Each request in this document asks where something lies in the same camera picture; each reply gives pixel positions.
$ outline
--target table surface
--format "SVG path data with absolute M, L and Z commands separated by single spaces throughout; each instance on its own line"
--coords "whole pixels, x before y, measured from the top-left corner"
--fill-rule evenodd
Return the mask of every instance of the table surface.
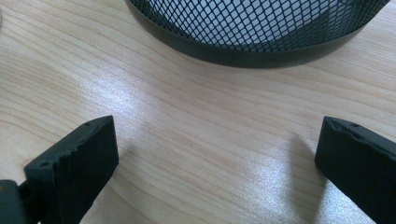
M 205 63 L 123 0 L 0 0 L 0 179 L 113 115 L 120 165 L 82 223 L 371 223 L 316 168 L 333 116 L 396 140 L 396 0 L 305 65 Z

